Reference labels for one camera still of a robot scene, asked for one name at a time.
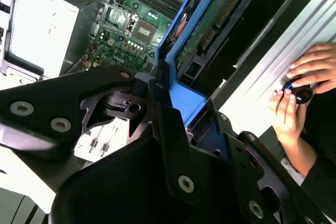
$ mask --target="metal panel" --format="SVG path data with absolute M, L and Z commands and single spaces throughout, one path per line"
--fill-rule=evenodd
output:
M 270 127 L 267 110 L 272 92 L 282 88 L 289 65 L 317 42 L 334 40 L 336 0 L 311 0 L 259 64 L 220 108 L 236 132 L 257 136 Z

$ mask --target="person's arm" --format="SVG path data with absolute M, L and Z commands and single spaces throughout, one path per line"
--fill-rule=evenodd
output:
M 303 129 L 307 105 L 302 104 L 296 110 L 296 97 L 290 90 L 276 92 L 269 104 L 274 115 L 273 127 L 290 162 L 304 176 L 317 160 L 315 150 L 300 138 Z
M 306 177 L 317 160 L 315 150 L 301 138 L 292 145 L 282 144 L 282 146 L 292 165 Z

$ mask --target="cable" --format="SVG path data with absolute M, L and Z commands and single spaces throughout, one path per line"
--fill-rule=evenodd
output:
M 20 201 L 20 203 L 19 203 L 19 205 L 18 205 L 18 207 L 17 207 L 17 209 L 16 209 L 16 211 L 15 211 L 15 213 L 14 213 L 14 216 L 13 216 L 12 221 L 11 221 L 10 224 L 13 224 L 13 221 L 14 221 L 14 219 L 15 219 L 15 217 L 16 217 L 16 214 L 17 214 L 17 212 L 19 211 L 19 208 L 20 208 L 20 206 L 21 206 L 21 203 L 22 203 L 22 201 L 24 200 L 25 197 L 26 197 L 26 196 L 23 196 L 23 197 L 22 197 L 22 199 L 21 199 L 21 201 Z

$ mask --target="finger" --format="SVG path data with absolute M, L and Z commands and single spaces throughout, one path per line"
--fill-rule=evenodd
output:
M 300 125 L 304 125 L 306 120 L 307 104 L 300 104 L 296 110 L 296 118 Z
M 325 59 L 323 60 L 313 60 L 298 67 L 294 68 L 293 70 L 287 73 L 288 78 L 292 78 L 298 76 L 300 74 L 308 73 L 311 71 L 322 70 L 322 69 L 331 69 L 329 62 L 326 62 Z
M 330 79 L 332 79 L 332 72 L 330 70 L 321 70 L 306 77 L 302 77 L 300 80 L 293 82 L 292 86 L 296 88 L 321 81 L 328 81 Z
M 287 111 L 287 105 L 289 102 L 289 97 L 291 94 L 290 89 L 285 90 L 285 95 L 283 96 L 283 99 L 279 103 L 279 107 L 277 110 L 277 118 L 276 118 L 276 123 L 278 125 L 282 125 L 285 123 L 285 118 L 286 118 L 286 111 Z
M 310 52 L 314 52 L 314 51 L 323 51 L 323 50 L 329 50 L 329 49 L 332 49 L 332 44 L 328 43 L 328 44 L 323 44 L 323 43 L 320 43 L 320 44 L 316 44 L 314 46 L 312 46 L 307 52 L 307 53 L 310 53 Z
M 294 129 L 296 126 L 296 97 L 291 94 L 286 110 L 285 125 L 288 129 Z
M 302 64 L 305 64 L 313 60 L 327 59 L 331 56 L 330 52 L 331 50 L 324 50 L 324 51 L 313 51 L 307 53 L 303 55 L 300 59 L 296 60 L 292 65 L 289 66 L 289 68 L 294 69 Z
M 329 90 L 336 88 L 336 81 L 326 81 L 314 88 L 315 94 L 326 93 Z
M 273 93 L 270 101 L 269 101 L 269 110 L 271 111 L 271 113 L 273 114 L 274 118 L 276 118 L 277 116 L 277 110 L 279 107 L 279 103 L 281 101 L 283 95 L 283 91 L 280 90 L 279 92 L 275 92 Z

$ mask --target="motherboard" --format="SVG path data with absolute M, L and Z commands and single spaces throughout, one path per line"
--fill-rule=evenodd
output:
M 154 52 L 183 0 L 104 0 L 84 69 L 122 65 L 150 72 Z

